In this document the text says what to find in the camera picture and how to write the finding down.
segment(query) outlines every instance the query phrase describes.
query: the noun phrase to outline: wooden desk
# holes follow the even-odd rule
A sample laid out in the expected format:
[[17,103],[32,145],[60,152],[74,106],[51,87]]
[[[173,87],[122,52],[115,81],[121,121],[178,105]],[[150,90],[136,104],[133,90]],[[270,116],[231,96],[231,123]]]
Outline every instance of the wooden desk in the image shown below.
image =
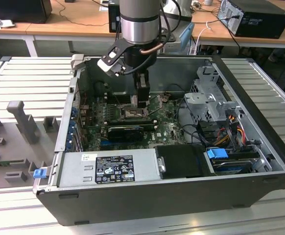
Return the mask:
[[[285,1],[280,0],[270,0],[272,3],[276,4],[282,9],[285,9]],[[219,1],[214,0],[212,6],[203,6],[203,9],[213,10],[220,5]],[[193,14],[193,22],[206,22],[215,21],[217,17],[209,12],[195,12]],[[193,37],[197,39],[199,33],[202,29],[206,27],[205,24],[195,24],[194,31],[192,33]],[[220,46],[235,46],[230,33],[226,27],[221,22],[215,22],[209,24],[212,30],[205,30],[201,36],[200,41],[204,45],[220,45]],[[285,47],[285,30],[279,39],[263,39],[263,38],[243,38],[235,37],[235,40],[243,47]]]
[[[52,14],[46,24],[32,23],[26,30],[31,35],[65,35],[65,36],[92,36],[113,37],[109,32],[108,12],[99,11],[99,5],[91,0],[77,0],[74,3],[66,3],[64,0],[51,0]],[[60,11],[74,23],[93,24],[103,26],[84,26],[72,24],[65,17],[60,16]]]
[[30,23],[14,24],[16,25],[16,27],[0,29],[0,34],[26,34],[26,30],[30,26]]
[[[65,3],[58,0],[66,7],[62,15],[70,21],[83,24],[103,24],[103,26],[84,26],[72,24],[60,16],[63,8],[56,0],[51,0],[52,15],[46,24],[17,23],[16,27],[0,30],[0,39],[18,39],[26,42],[31,56],[37,56],[36,40],[68,41],[70,51],[73,51],[72,41],[88,42],[113,42],[115,33],[109,32],[108,13],[100,12],[99,5],[91,0],[76,0],[74,3]],[[285,9],[285,1],[271,0],[274,4]],[[214,0],[212,6],[203,6],[206,10],[213,10],[220,5]],[[193,22],[206,22],[216,20],[209,12],[195,12]],[[236,46],[229,32],[221,22],[211,23],[212,30],[205,30],[200,43],[204,45]],[[192,35],[197,39],[205,24],[196,24]],[[273,47],[285,48],[285,31],[280,39],[240,38],[237,42],[242,47]]]

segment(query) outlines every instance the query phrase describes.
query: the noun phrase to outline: black box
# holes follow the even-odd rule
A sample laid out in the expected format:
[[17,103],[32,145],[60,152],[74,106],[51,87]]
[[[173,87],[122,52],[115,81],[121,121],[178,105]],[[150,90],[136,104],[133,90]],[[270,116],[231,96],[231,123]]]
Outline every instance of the black box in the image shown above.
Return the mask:
[[285,10],[266,0],[223,0],[217,17],[237,37],[278,39],[285,29]]
[[109,32],[116,33],[120,22],[119,0],[109,0]]
[[50,0],[0,0],[0,20],[43,24],[51,11]]

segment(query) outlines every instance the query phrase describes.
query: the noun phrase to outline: power supply label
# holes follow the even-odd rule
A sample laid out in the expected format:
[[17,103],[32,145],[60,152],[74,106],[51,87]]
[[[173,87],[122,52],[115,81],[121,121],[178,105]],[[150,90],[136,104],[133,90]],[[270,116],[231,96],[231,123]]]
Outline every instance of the power supply label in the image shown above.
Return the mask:
[[111,184],[135,181],[133,155],[97,157],[95,182]]

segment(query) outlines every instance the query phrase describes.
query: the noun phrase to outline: power cord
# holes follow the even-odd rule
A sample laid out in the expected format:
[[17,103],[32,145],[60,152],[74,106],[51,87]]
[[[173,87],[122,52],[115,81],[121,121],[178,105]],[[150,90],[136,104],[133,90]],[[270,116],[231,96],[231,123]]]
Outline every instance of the power cord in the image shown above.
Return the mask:
[[100,5],[100,6],[103,6],[103,7],[107,7],[107,6],[105,6],[105,5],[103,5],[103,4],[101,4],[101,3],[99,3],[99,2],[97,2],[97,1],[95,1],[95,0],[92,0],[94,3],[97,3],[98,5]]
[[198,43],[199,43],[199,39],[200,39],[200,36],[201,36],[201,34],[205,31],[205,30],[207,30],[207,29],[209,29],[209,30],[212,30],[209,26],[208,26],[208,24],[210,24],[210,23],[214,23],[214,22],[218,22],[218,21],[222,21],[222,20],[227,20],[227,24],[228,24],[228,22],[229,22],[229,20],[230,19],[233,19],[233,18],[239,18],[239,16],[232,16],[232,17],[225,17],[225,18],[222,18],[222,19],[218,19],[218,20],[215,20],[215,21],[206,21],[206,22],[195,22],[195,24],[206,24],[206,27],[204,28],[204,29],[202,29],[201,30],[201,32],[199,33],[199,35],[198,35],[198,38],[197,38],[197,42],[196,42],[196,48],[195,48],[195,52],[194,52],[194,55],[196,55],[197,54],[197,50],[198,50]]
[[234,42],[235,42],[236,45],[238,46],[238,54],[237,54],[237,55],[240,55],[240,45],[239,45],[238,42],[235,40],[235,38],[234,38],[233,35],[232,35],[232,32],[231,32],[230,29],[229,29],[229,21],[230,21],[230,19],[232,19],[232,18],[236,18],[236,19],[237,19],[237,16],[231,17],[231,18],[228,19],[228,21],[227,21],[227,23],[226,23],[226,28],[227,28],[227,30],[229,31],[229,33],[230,33],[232,39],[234,40]]
[[70,23],[78,24],[78,25],[83,25],[83,26],[104,26],[104,25],[106,25],[106,24],[109,24],[109,23],[104,23],[104,24],[85,24],[85,23],[83,23],[83,24],[82,24],[82,23],[73,22],[73,21],[71,21],[67,16],[62,15],[62,11],[64,11],[64,10],[66,9],[66,7],[65,7],[62,3],[60,3],[58,0],[55,0],[55,1],[63,7],[63,9],[59,11],[59,15],[60,15],[62,18],[65,18],[65,19],[66,19],[68,22],[70,22]]

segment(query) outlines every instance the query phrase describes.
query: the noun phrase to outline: metal frame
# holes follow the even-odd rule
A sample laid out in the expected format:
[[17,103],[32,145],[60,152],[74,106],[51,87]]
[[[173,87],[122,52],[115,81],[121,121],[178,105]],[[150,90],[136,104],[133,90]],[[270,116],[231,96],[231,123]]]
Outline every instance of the metal frame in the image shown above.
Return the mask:
[[[73,45],[70,42],[114,42],[114,36],[109,37],[87,37],[87,36],[55,36],[55,35],[27,35],[27,34],[3,34],[0,33],[0,39],[14,39],[24,40],[29,54],[32,57],[37,57],[36,41],[50,40],[50,41],[68,41],[70,52],[74,51]],[[239,42],[241,47],[267,47],[267,48],[285,48],[285,44],[279,44],[278,41],[274,43],[254,43],[254,42]],[[200,40],[200,45],[212,46],[232,46],[236,47],[234,41],[220,41],[220,40]]]

